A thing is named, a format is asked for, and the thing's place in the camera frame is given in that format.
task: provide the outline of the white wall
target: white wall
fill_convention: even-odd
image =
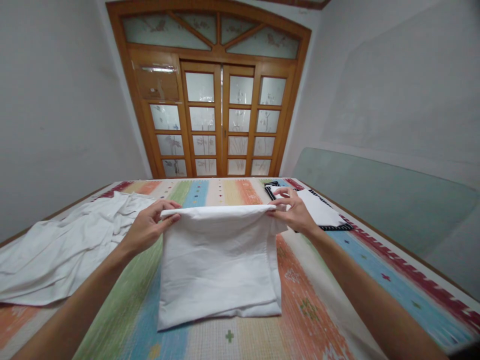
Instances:
[[[0,5],[0,242],[147,176],[95,0]]]
[[[117,49],[117,44],[115,43],[115,37],[114,33],[112,30],[112,26],[110,24],[110,19],[109,19],[109,14],[107,12],[107,8],[105,6],[106,3],[113,2],[117,0],[96,0],[97,5],[98,5],[98,11],[100,13],[100,18],[101,22],[103,25],[103,31],[105,33],[105,36],[107,38],[108,42],[108,47],[110,49],[110,52],[113,57],[114,65],[115,65],[115,72],[116,75],[119,78],[120,82],[120,88],[123,94],[123,99],[125,102],[125,105],[128,110],[128,115],[130,119],[130,124],[133,128],[133,133],[135,136],[135,140],[140,148],[140,153],[142,156],[142,161],[143,165],[145,168],[145,171],[147,172],[148,176],[151,178],[152,173],[150,171],[150,166],[149,162],[147,159],[147,154],[145,152],[144,144],[142,141],[142,136],[140,134],[140,129],[137,123],[137,117],[135,115],[134,111],[134,106],[132,104],[132,99],[130,97],[129,89],[127,86],[127,80],[125,78],[125,73],[122,68],[122,63],[120,60],[120,54]],[[310,44],[308,46],[308,52],[306,54],[306,59],[305,59],[305,64],[303,68],[303,73],[301,76],[300,80],[300,85],[298,88],[298,94],[295,102],[295,107],[293,110],[293,115],[291,119],[291,125],[290,125],[290,132],[289,134],[292,133],[293,128],[296,126],[297,119],[298,119],[298,109],[299,109],[299,104],[302,98],[303,94],[303,89],[305,85],[305,81],[307,79],[307,69],[310,66],[310,60],[312,57],[312,49],[314,47],[314,43],[316,40],[316,36],[318,34],[318,28],[320,25],[320,18],[321,18],[321,12],[319,10],[310,10],[310,9],[304,9],[304,8],[299,8],[295,6],[288,6],[288,5],[282,5],[278,3],[272,3],[272,2],[265,2],[265,1],[258,1],[258,0],[238,0],[240,3],[245,3],[248,5],[255,6],[257,8],[261,8],[264,10],[267,10],[271,13],[280,15],[284,18],[287,18],[289,20],[292,20],[296,23],[299,23],[306,28],[309,28],[311,30],[311,37],[310,37]],[[289,135],[287,139],[287,144],[286,146],[289,146],[291,136]]]
[[[480,190],[479,6],[475,0],[333,0],[322,12],[303,89],[308,96],[280,174],[290,176],[302,149],[313,147]],[[437,27],[436,19],[448,26]],[[430,25],[409,33],[422,22]],[[424,37],[431,41],[419,46]],[[404,55],[389,45],[403,47]],[[477,298],[479,222],[477,207],[426,257]]]

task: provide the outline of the colorful striped bedspread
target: colorful striped bedspread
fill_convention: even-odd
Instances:
[[[187,207],[270,201],[264,183],[290,178],[124,181],[114,190]],[[336,206],[352,231],[328,234],[452,353],[480,338],[480,305]],[[292,230],[277,236],[282,316],[216,318],[157,332],[162,241],[117,281],[75,359],[381,359],[382,354],[313,245]],[[9,359],[61,306],[0,305],[0,359]]]

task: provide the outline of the ceiling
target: ceiling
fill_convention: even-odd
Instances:
[[[297,8],[322,10],[332,0],[257,0],[257,1],[290,5]]]

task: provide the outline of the folded white cloth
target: folded white cloth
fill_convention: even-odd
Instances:
[[[163,234],[158,330],[206,317],[282,313],[274,205],[164,210],[181,214]]]
[[[37,222],[0,249],[0,301],[42,306],[72,295],[154,201],[115,192],[62,220]]]
[[[277,189],[280,189],[281,186],[269,186],[272,193]],[[300,190],[296,192],[300,199],[305,203],[306,209],[310,213],[313,221],[318,226],[333,226],[338,227],[340,225],[345,225],[347,222],[342,219],[340,214],[328,206],[326,203],[321,201],[318,196],[315,196],[307,189]],[[281,195],[275,196],[277,199],[283,199]]]

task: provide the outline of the floral glass etching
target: floral glass etching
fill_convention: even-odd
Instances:
[[[228,175],[245,175],[245,159],[228,159]]]
[[[188,101],[207,103],[215,101],[213,74],[186,72],[185,78]]]
[[[274,152],[275,137],[255,137],[253,156],[270,156]]]
[[[255,159],[251,162],[252,176],[268,176],[270,170],[270,160]]]
[[[211,50],[210,46],[167,14],[126,17],[123,28],[129,43]]]
[[[253,77],[230,76],[230,104],[250,105],[253,89]]]
[[[176,105],[150,105],[157,130],[180,130],[179,108]]]
[[[279,124],[280,111],[277,110],[258,110],[258,119],[256,122],[257,133],[276,133]]]
[[[196,159],[197,176],[215,176],[217,175],[217,160],[215,159]]]
[[[190,107],[192,131],[215,131],[214,107]]]
[[[195,155],[215,155],[214,135],[194,135],[192,137]]]
[[[183,13],[176,14],[182,18],[188,25],[197,30],[200,34],[210,40],[213,44],[217,43],[217,16],[210,14]]]
[[[271,58],[296,59],[300,42],[271,27],[264,27],[245,40],[229,47],[226,52]]]
[[[228,131],[248,133],[250,110],[230,109],[228,112]]]
[[[165,170],[165,176],[167,178],[182,178],[187,176],[185,160],[182,159],[163,160],[163,169]]]
[[[228,155],[247,155],[248,143],[249,138],[247,136],[229,136]]]
[[[221,44],[225,45],[229,41],[238,38],[243,33],[252,29],[255,26],[254,23],[240,20],[236,17],[221,16]]]
[[[282,105],[286,79],[262,77],[260,84],[261,105]]]
[[[162,155],[183,155],[184,145],[181,135],[157,135]]]

